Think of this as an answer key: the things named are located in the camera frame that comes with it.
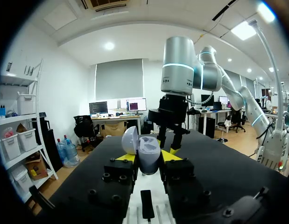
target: white shelf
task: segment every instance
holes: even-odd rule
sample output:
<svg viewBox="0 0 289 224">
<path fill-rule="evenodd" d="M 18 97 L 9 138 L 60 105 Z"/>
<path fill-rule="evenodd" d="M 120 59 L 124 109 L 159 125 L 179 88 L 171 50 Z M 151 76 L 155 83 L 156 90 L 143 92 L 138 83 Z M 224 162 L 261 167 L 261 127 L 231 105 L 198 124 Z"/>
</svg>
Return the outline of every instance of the white shelf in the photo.
<svg viewBox="0 0 289 224">
<path fill-rule="evenodd" d="M 53 172 L 50 169 L 47 169 L 48 176 L 44 177 L 42 179 L 39 179 L 37 181 L 32 181 L 32 183 L 36 186 L 37 189 L 39 189 L 40 186 L 42 186 L 52 175 Z M 28 192 L 21 196 L 22 201 L 25 203 L 29 198 L 31 197 L 31 193 Z"/>
<path fill-rule="evenodd" d="M 37 78 L 32 76 L 18 76 L 16 74 L 7 72 L 0 76 L 0 85 L 10 85 L 10 86 L 29 86 L 33 82 L 36 82 Z"/>
<path fill-rule="evenodd" d="M 12 122 L 17 122 L 17 121 L 27 120 L 27 119 L 32 119 L 32 118 L 36 118 L 36 113 L 0 119 L 0 125 L 5 125 L 5 124 L 12 123 Z"/>
<path fill-rule="evenodd" d="M 5 169 L 9 169 L 11 168 L 13 165 L 17 164 L 18 162 L 20 162 L 21 160 L 27 158 L 28 156 L 32 155 L 33 153 L 36 153 L 37 151 L 39 151 L 40 149 L 42 149 L 42 146 L 37 146 L 34 149 L 31 149 L 28 152 L 24 152 L 21 155 L 19 155 L 18 157 L 14 158 L 13 160 L 7 161 L 5 163 Z"/>
</svg>

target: white storage bin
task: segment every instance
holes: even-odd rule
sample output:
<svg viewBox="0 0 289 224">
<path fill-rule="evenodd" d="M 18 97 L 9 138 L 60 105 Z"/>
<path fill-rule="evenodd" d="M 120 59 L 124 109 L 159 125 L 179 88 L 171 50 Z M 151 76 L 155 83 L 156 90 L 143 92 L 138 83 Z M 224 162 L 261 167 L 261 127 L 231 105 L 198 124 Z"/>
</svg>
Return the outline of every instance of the white storage bin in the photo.
<svg viewBox="0 0 289 224">
<path fill-rule="evenodd" d="M 18 133 L 18 138 L 20 142 L 20 146 L 24 151 L 29 151 L 35 147 L 37 147 L 36 139 L 35 139 L 35 128 L 31 128 L 26 132 Z"/>
<path fill-rule="evenodd" d="M 2 139 L 4 148 L 7 152 L 7 155 L 9 157 L 10 160 L 18 157 L 19 155 L 21 155 L 20 152 L 20 148 L 19 148 L 19 144 L 18 144 L 18 139 L 17 139 L 17 134 L 8 137 L 6 139 Z"/>
<path fill-rule="evenodd" d="M 35 98 L 36 95 L 20 94 L 18 92 L 18 115 L 36 113 Z"/>
<path fill-rule="evenodd" d="M 6 163 L 6 159 L 5 159 L 5 156 L 6 156 L 6 151 L 3 150 L 2 148 L 2 141 L 0 140 L 0 156 L 1 156 L 1 161 L 3 164 Z"/>
<path fill-rule="evenodd" d="M 18 194 L 18 195 L 21 195 L 18 186 L 17 186 L 16 183 L 14 182 L 13 176 L 12 176 L 11 174 L 8 174 L 8 177 L 9 177 L 10 182 L 12 183 L 12 186 L 14 187 L 15 191 L 17 192 L 17 194 Z"/>
<path fill-rule="evenodd" d="M 23 165 L 14 169 L 12 171 L 12 176 L 25 193 L 29 192 L 29 188 L 33 186 L 33 183 L 28 175 L 28 170 Z"/>
</svg>

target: yellow part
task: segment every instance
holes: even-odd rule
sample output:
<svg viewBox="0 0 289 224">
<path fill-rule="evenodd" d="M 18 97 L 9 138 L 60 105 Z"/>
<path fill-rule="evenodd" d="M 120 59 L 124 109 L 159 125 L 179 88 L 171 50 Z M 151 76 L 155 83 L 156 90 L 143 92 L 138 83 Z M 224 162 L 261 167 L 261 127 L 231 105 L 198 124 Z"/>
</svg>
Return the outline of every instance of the yellow part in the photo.
<svg viewBox="0 0 289 224">
<path fill-rule="evenodd" d="M 121 157 L 118 157 L 117 160 L 128 160 L 128 161 L 132 161 L 134 163 L 135 155 L 125 154 Z"/>
<path fill-rule="evenodd" d="M 170 160 L 183 160 L 180 157 L 177 157 L 176 155 L 170 154 L 169 152 L 164 151 L 163 149 L 161 150 L 164 162 L 170 161 Z"/>
<path fill-rule="evenodd" d="M 35 171 L 34 169 L 32 169 L 32 170 L 30 171 L 30 173 L 31 173 L 32 176 L 36 176 L 36 175 L 37 175 L 37 174 L 36 174 L 36 171 Z"/>
<path fill-rule="evenodd" d="M 174 155 L 175 153 L 178 152 L 178 150 L 180 150 L 180 149 L 174 150 L 174 149 L 170 148 L 170 153 Z"/>
</svg>

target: air conditioner vent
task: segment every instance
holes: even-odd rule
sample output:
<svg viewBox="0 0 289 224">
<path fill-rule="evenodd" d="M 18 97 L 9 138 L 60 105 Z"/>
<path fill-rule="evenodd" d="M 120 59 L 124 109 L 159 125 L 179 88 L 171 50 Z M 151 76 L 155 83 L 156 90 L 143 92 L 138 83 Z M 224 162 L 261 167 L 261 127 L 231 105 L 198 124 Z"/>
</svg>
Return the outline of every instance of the air conditioner vent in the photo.
<svg viewBox="0 0 289 224">
<path fill-rule="evenodd" d="M 89 8 L 98 12 L 105 9 L 127 6 L 129 1 L 130 0 L 87 0 L 87 5 Z"/>
</svg>

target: water bottle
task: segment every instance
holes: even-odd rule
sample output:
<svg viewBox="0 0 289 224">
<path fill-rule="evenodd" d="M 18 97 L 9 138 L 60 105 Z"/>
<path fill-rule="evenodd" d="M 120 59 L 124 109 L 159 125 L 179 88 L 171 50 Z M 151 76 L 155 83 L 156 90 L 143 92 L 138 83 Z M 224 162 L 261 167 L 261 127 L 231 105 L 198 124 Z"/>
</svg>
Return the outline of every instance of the water bottle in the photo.
<svg viewBox="0 0 289 224">
<path fill-rule="evenodd" d="M 60 157 L 61 162 L 63 164 L 64 159 L 66 158 L 65 145 L 62 142 L 60 142 L 60 139 L 57 139 L 56 146 L 57 146 L 57 150 L 59 153 L 59 157 Z"/>
<path fill-rule="evenodd" d="M 71 140 L 66 138 L 66 134 L 64 135 L 64 139 L 62 140 L 63 144 L 67 145 L 66 141 L 69 140 L 71 143 Z"/>
<path fill-rule="evenodd" d="M 74 144 L 71 144 L 70 140 L 66 140 L 66 157 L 68 160 L 73 159 L 75 156 L 77 156 L 77 150 L 76 146 Z"/>
</svg>

